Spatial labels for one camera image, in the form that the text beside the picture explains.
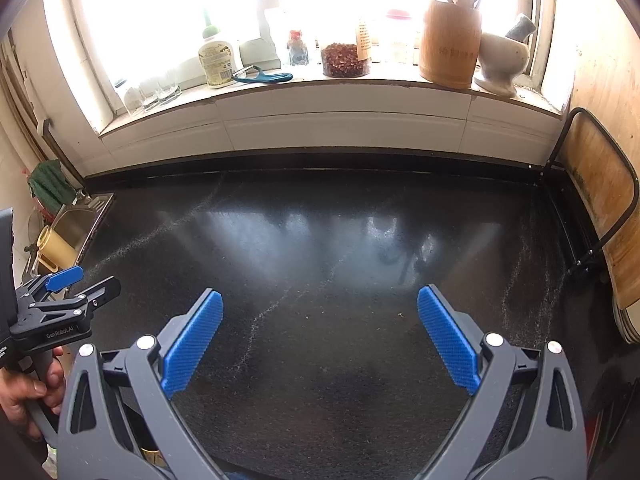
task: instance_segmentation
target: window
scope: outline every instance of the window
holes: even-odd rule
[[[101,99],[113,116],[125,112],[114,86],[122,78],[142,80],[146,76],[172,69],[181,88],[205,82],[196,53],[202,44],[205,26],[203,10],[212,21],[241,43],[244,65],[259,64],[277,68],[280,62],[270,35],[265,10],[273,7],[294,9],[310,22],[327,18],[326,10],[335,0],[69,0],[79,41],[86,51]],[[415,54],[422,28],[426,0],[342,0],[345,5],[366,9],[374,43],[374,62],[385,62],[382,50],[376,50],[389,9],[407,10],[415,27]],[[538,88],[548,56],[554,0],[482,0],[482,29],[504,33],[520,12],[531,17],[538,32],[529,39],[532,60],[517,81]],[[332,15],[332,20],[339,20]]]

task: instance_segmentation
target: pestle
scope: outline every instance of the pestle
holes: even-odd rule
[[[515,23],[505,34],[505,37],[509,38],[510,40],[524,43],[524,41],[535,31],[536,25],[527,16],[520,13],[517,15]]]

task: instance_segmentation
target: bamboo utensil holder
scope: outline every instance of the bamboo utensil holder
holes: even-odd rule
[[[430,0],[420,40],[420,75],[449,88],[469,88],[480,50],[482,15],[470,7]]]

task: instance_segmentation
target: black trim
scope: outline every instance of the black trim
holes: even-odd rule
[[[574,183],[564,170],[553,168],[540,182],[540,187],[547,198],[549,214],[556,222],[562,254],[570,267],[580,254],[598,241],[598,234]],[[606,267],[603,254],[599,254],[583,270]]]
[[[396,148],[274,148],[160,160],[85,178],[89,193],[139,185],[150,178],[246,170],[421,171],[533,184],[541,166],[460,153]]]

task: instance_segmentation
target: human hand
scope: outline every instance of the human hand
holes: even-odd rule
[[[62,346],[53,349],[56,357],[63,353]],[[57,359],[53,359],[49,366],[46,384],[21,372],[0,369],[0,406],[9,422],[33,440],[40,440],[42,434],[31,420],[24,401],[42,399],[53,413],[59,415],[65,388],[65,373]]]

